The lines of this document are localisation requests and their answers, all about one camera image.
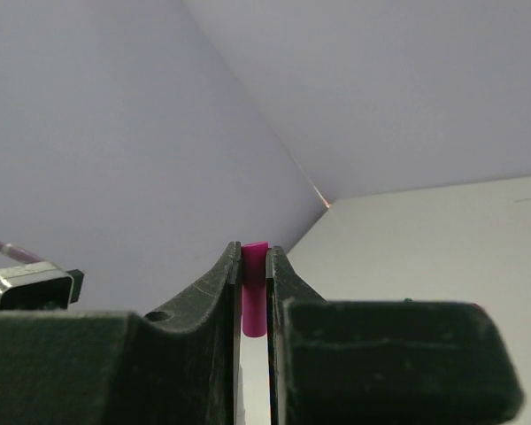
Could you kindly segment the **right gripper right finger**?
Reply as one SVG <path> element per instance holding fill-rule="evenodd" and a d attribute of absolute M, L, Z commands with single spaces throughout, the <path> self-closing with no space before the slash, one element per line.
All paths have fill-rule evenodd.
<path fill-rule="evenodd" d="M 503 424 L 525 394 L 496 324 L 461 302 L 328 301 L 265 261 L 274 424 Z"/>

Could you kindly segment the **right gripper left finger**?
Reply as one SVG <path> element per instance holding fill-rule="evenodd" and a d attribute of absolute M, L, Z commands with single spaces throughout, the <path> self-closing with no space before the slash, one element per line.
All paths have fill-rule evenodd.
<path fill-rule="evenodd" d="M 0 424 L 234 424 L 241 245 L 153 311 L 0 311 Z"/>

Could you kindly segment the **purple pen cap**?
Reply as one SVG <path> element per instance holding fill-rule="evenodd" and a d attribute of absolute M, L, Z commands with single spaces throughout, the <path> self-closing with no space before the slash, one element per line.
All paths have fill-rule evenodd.
<path fill-rule="evenodd" d="M 262 337 L 267 332 L 266 254 L 268 242 L 248 243 L 242 254 L 242 332 Z"/>

